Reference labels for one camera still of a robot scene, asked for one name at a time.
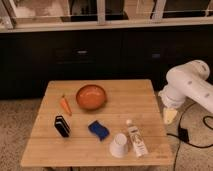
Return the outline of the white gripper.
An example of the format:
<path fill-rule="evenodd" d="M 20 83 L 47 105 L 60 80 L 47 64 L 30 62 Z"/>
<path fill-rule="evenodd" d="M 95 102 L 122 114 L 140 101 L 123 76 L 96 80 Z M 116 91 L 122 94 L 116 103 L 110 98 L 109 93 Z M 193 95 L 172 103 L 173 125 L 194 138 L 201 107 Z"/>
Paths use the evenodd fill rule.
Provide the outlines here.
<path fill-rule="evenodd" d="M 170 85 L 165 85 L 158 95 L 167 107 L 163 109 L 163 121 L 165 124 L 171 124 L 178 113 L 176 109 L 185 102 L 185 96 Z"/>

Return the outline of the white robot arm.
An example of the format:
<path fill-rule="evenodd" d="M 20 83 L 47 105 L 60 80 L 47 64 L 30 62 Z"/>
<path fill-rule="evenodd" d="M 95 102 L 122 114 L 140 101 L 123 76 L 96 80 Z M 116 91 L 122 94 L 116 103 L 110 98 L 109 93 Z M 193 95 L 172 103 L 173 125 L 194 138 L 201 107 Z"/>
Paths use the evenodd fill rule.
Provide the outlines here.
<path fill-rule="evenodd" d="M 158 93 L 164 104 L 163 121 L 171 124 L 186 98 L 190 98 L 213 113 L 213 85 L 207 82 L 209 66 L 193 60 L 171 68 L 166 74 L 167 84 Z"/>

